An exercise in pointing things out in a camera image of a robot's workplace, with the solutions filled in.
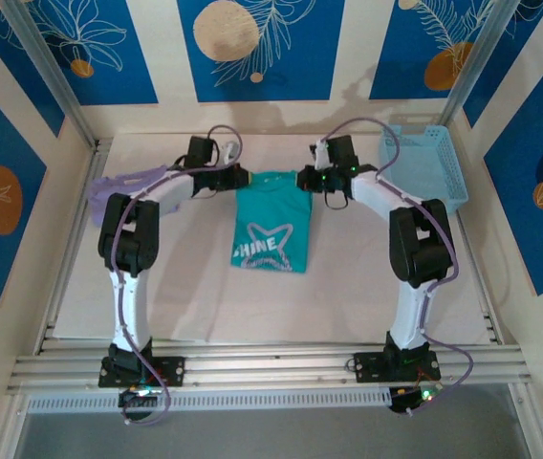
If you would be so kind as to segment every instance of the black mounting bracket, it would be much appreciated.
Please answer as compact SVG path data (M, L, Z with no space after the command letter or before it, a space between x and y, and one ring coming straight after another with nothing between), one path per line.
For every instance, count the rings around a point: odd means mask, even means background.
M184 357L152 357L152 339L141 350L142 356L170 387L182 387L185 378ZM108 357L101 361L99 387L160 387L152 373L133 352L111 344Z
M352 199L352 179L359 174L378 170L370 164L359 164L358 156L352 144L351 136L334 137L326 141L331 166L316 170L313 165L306 165L297 173L297 187L312 193L344 193L346 203ZM315 156L316 145L310 145Z
M203 188L209 188L212 191L228 191L248 186L249 183L250 173L239 163L226 169L203 171L193 174L193 196Z
M185 169L205 167L212 161L214 140L210 138L191 136L185 155Z
M354 361L357 383L415 382L421 373L435 381L442 377L428 342L416 349L399 349L389 332L382 352L358 352Z

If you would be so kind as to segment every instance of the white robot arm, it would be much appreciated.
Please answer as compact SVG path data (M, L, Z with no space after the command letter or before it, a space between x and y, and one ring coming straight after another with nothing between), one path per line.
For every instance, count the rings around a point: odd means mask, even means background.
M175 170L168 170L164 178L178 174ZM131 193L129 198L136 197L140 191ZM194 179L190 175L183 175L165 182L163 185L153 189L142 200L159 205L159 217L174 210L180 203L191 199L194 194ZM112 286L115 297L115 337L112 340L119 349L131 352L131 345L127 342L119 321L119 308L122 308L124 321L131 340L136 344L138 350L142 350L151 340L146 316L146 284L148 282L148 269L142 270L137 275L123 272L124 286L122 304L119 305L119 276L115 271L110 271Z
M411 206L384 187L383 182L385 179L379 177L375 171L361 173L352 180L352 197L389 222L393 210L411 208ZM422 202L421 199L407 193L405 197L419 204ZM418 287L412 287L409 282L400 281L395 322L390 329L390 336L400 349L415 349L426 343L420 330L420 317L423 313L424 297L429 295L430 301L434 295L434 293L427 293L427 289L433 282L434 280L429 280Z

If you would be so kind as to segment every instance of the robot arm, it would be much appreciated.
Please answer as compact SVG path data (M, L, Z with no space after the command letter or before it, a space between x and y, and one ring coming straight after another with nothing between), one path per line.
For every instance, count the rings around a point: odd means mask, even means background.
M196 145L205 141L193 139L196 140ZM123 278L122 289L119 274L115 272L111 262L112 247L127 206L146 188L129 195L116 193L108 199L98 240L98 253L110 271L113 284L115 335L108 350L108 357L102 361L98 383L100 387L131 387L150 380L148 370L134 352L124 329L137 351L147 361L160 368L162 374L176 377L176 372L171 369L175 359L152 356L152 337L146 315L146 283L149 269L155 263L159 252L160 219L203 188L225 191L246 186L250 182L250 174L241 168L240 164L221 170L211 168L209 171L202 171L202 166L209 162L209 157L207 154L204 157L198 155L197 149L193 153L192 144L193 141L185 159L185 166L188 168L168 169L160 180L175 177L154 187L140 198L131 208L125 226L120 229L116 263L122 274L120 277ZM207 147L211 155L211 144ZM188 170L191 168L198 169L199 172L189 175Z
M385 182L377 172L360 173L352 179L352 199L368 206L389 224L391 266L400 281L399 301L390 337L399 349L416 349L426 344L420 330L424 297L428 295L429 302L433 300L435 291L428 293L428 289L436 280L445 277L451 262L441 239L435 237L434 230L428 237L419 237L424 235L424 230L431 231L432 228L425 226L419 231L419 226L427 222L419 219L420 213L404 199L384 186ZM403 196L429 207L449 234L442 203L423 203L407 193Z
M426 324L434 291L431 286L446 277L452 261L441 235L414 207L420 205L434 217L448 235L450 228L444 204L423 201L388 183L370 164L359 164L350 136L312 145L315 165L307 165L297 177L297 185L311 192L342 192L383 218L389 227L391 267L399 279L399 301L395 321L386 335L384 352L355 356L363 371L358 381L365 383L416 381L419 368L439 378L435 353L422 328ZM368 373L369 379L360 375Z

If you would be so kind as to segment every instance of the gray floor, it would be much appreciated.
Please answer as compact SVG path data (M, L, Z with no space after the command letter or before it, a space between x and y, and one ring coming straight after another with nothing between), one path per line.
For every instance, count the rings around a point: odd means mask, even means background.
M524 458L505 386L468 386L413 418L388 408L176 412L159 426L115 414L38 414L19 459Z

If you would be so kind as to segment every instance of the fabric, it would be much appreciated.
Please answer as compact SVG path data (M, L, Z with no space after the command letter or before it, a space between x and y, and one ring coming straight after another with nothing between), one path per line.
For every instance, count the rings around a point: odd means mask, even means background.
M167 172L167 166L161 165L154 169L142 170L133 174L118 175L114 179L110 177L95 179L91 183L88 196L93 223L97 227L101 227L110 196L115 193L131 194L141 191L147 186L158 182L165 172Z
M305 273L312 193L296 186L296 172L252 174L236 198L231 265Z

